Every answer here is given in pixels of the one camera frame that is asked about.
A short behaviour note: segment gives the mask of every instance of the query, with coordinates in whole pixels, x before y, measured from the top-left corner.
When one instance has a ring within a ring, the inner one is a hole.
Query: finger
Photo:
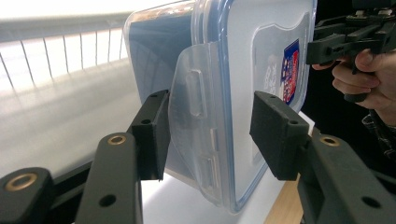
[[[367,94],[366,99],[361,103],[357,103],[357,105],[366,107],[368,109],[382,110],[388,107],[391,103],[392,101],[380,91],[377,89],[372,89],[372,91]]]
[[[379,85],[378,77],[371,76],[362,72],[352,75],[350,64],[340,63],[332,70],[334,78],[339,79],[341,82],[350,86],[361,87],[364,89],[375,88]]]
[[[396,51],[374,55],[365,49],[356,56],[355,64],[362,72],[396,70]]]
[[[361,94],[361,93],[369,93],[371,91],[371,88],[365,88],[365,87],[360,87],[360,86],[354,86],[347,84],[343,82],[342,80],[335,78],[332,81],[332,85],[342,92],[343,94]]]

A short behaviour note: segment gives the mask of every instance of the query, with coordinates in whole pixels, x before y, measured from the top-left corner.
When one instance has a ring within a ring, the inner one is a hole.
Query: plastic food container
[[[171,91],[167,166],[231,213],[241,210],[267,169],[249,135],[253,92],[277,95],[295,111],[304,103],[316,5],[183,1],[136,12],[126,22],[141,100]]]

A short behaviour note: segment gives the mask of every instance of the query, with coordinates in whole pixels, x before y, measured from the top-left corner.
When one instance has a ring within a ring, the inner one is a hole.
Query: container label
[[[283,64],[282,64],[282,76],[280,80],[280,94],[283,96],[283,101],[286,104],[294,98],[296,92],[297,77],[298,77],[298,65],[299,65],[299,41],[298,39],[290,44],[284,50]]]

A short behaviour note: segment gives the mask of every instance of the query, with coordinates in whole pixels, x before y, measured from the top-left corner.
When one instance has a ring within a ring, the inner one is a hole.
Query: white railing
[[[0,21],[0,91],[126,58],[122,27],[130,14]]]

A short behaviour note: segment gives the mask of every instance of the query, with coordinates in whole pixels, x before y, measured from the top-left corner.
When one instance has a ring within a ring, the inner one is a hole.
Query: human hand
[[[366,99],[357,104],[374,109],[386,124],[396,126],[396,51],[378,55],[368,49],[360,52],[355,59],[360,70],[356,75],[352,75],[350,58],[338,61],[341,62],[332,70],[333,86],[343,94],[368,93]],[[331,66],[314,64],[312,67],[321,70]]]

